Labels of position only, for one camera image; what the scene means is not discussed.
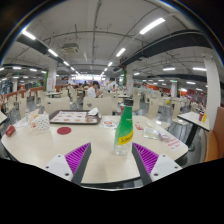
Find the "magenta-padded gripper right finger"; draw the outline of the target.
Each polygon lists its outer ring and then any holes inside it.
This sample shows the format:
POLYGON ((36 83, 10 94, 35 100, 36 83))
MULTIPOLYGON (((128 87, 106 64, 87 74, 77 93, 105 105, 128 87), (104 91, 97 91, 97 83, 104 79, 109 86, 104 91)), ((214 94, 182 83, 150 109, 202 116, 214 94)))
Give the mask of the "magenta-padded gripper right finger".
POLYGON ((132 154, 143 185, 148 185, 181 170, 181 167, 168 155, 157 154, 137 143, 132 144, 132 154))

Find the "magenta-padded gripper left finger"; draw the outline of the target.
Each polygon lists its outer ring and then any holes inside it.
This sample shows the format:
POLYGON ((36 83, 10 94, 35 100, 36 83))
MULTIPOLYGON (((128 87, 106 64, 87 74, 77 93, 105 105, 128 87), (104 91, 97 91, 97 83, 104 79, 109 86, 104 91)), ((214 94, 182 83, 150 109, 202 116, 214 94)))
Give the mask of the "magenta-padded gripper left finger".
POLYGON ((80 185, 90 154, 91 144, 86 143, 66 155, 57 154, 44 166, 44 169, 56 176, 80 185))

